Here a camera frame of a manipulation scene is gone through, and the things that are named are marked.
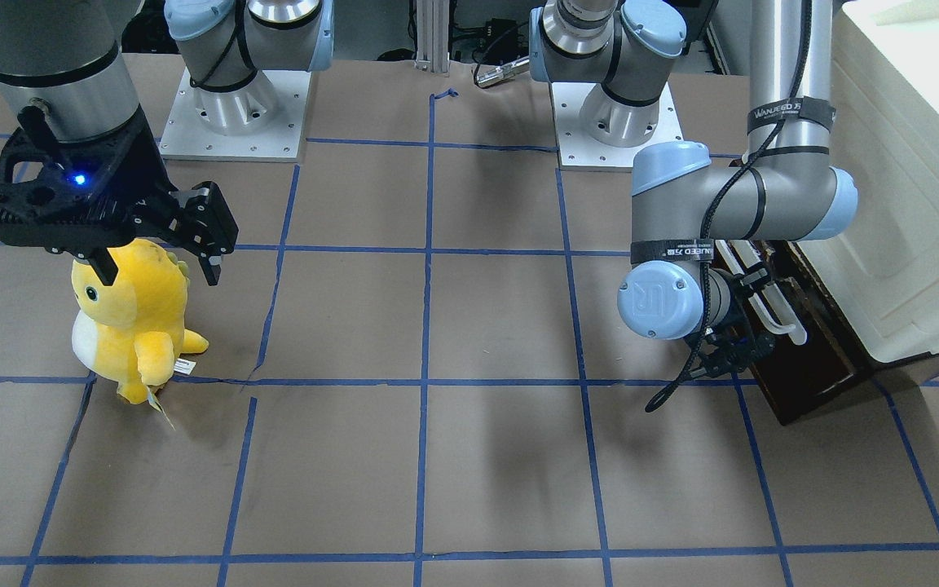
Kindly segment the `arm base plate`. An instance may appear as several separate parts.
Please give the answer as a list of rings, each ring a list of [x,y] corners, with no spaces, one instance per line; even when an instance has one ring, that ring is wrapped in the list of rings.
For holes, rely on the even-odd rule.
[[[214,93],[180,78],[161,134],[166,160],[298,162],[312,74],[267,70],[245,88]]]
[[[656,103],[616,103],[597,83],[550,85],[562,170],[629,172],[638,150],[683,138],[670,86]]]

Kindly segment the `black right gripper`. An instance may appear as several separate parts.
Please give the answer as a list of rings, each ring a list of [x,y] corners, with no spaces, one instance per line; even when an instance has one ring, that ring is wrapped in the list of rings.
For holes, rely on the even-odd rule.
[[[138,236],[164,239],[197,256],[209,286],[239,228],[223,190],[211,181],[175,191],[137,108],[119,129],[89,141],[63,143],[37,105],[21,111],[21,152],[42,163],[21,185],[21,244],[83,253],[105,286],[119,274],[112,252]]]

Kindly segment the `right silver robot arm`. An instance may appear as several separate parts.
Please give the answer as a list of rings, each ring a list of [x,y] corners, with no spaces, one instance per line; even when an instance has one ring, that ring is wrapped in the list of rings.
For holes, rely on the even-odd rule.
[[[334,55],[331,1],[167,1],[185,60],[156,139],[122,55],[137,1],[0,1],[0,93],[18,127],[0,155],[0,242],[70,254],[104,284],[118,248],[154,237],[218,283],[239,229],[216,183],[187,190],[167,157],[298,157],[312,72]]]

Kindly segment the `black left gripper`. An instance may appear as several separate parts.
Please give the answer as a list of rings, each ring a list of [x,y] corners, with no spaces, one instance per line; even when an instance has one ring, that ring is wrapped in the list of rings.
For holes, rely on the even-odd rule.
[[[767,264],[753,264],[745,271],[730,274],[726,270],[707,270],[709,304],[715,315],[708,321],[707,341],[712,349],[702,353],[701,365],[694,368],[694,379],[741,373],[775,346],[772,334],[755,334],[745,305],[750,297],[773,283]]]

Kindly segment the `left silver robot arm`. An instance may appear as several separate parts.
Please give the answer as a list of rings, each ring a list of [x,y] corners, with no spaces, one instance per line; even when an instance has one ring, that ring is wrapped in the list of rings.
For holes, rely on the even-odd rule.
[[[702,338],[730,322],[756,284],[716,270],[717,241],[811,241],[842,233],[857,211],[849,172],[830,161],[830,1],[754,1],[747,150],[718,168],[703,143],[633,143],[631,270],[616,294],[630,330],[685,339],[679,379],[702,368]],[[660,93],[688,43],[664,1],[548,1],[529,19],[531,77],[595,83],[590,133],[611,143],[614,115],[655,123]]]

